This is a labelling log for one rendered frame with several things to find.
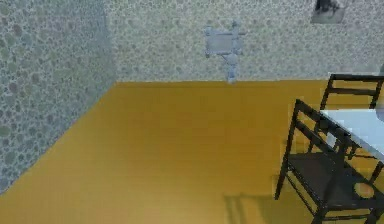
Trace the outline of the framed wall picture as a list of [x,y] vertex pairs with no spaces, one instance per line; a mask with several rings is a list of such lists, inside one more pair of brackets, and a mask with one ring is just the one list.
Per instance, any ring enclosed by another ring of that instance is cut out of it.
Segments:
[[341,23],[346,8],[346,0],[316,0],[311,22],[316,24]]

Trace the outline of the black slatted chair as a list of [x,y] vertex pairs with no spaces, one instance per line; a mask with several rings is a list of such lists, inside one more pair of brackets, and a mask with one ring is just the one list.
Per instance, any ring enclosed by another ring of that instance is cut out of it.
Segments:
[[299,197],[309,195],[316,207],[310,224],[354,220],[378,224],[384,215],[384,192],[346,161],[352,136],[336,122],[297,99],[274,198],[288,181]]
[[[333,83],[337,80],[342,81],[351,81],[351,82],[375,82],[376,89],[354,89],[354,88],[344,88],[344,87],[334,87]],[[381,92],[381,88],[384,85],[384,76],[374,76],[374,75],[352,75],[352,74],[331,74],[328,80],[327,86],[325,88],[321,103],[320,103],[320,111],[326,110],[327,100],[330,94],[343,94],[343,95],[364,95],[372,98],[371,103],[369,104],[368,109],[375,109],[378,117],[380,114],[384,113],[384,109],[377,108],[377,101],[379,98],[379,94]],[[349,147],[353,148],[354,143],[351,140]]]

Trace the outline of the white table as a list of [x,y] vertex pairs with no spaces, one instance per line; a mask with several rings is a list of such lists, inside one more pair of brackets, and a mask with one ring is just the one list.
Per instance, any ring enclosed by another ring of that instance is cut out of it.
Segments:
[[378,160],[369,179],[373,183],[384,168],[384,121],[379,119],[376,110],[337,109],[321,110],[321,113],[350,134],[354,146],[348,154],[349,159],[356,157],[357,148],[363,148],[369,158]]

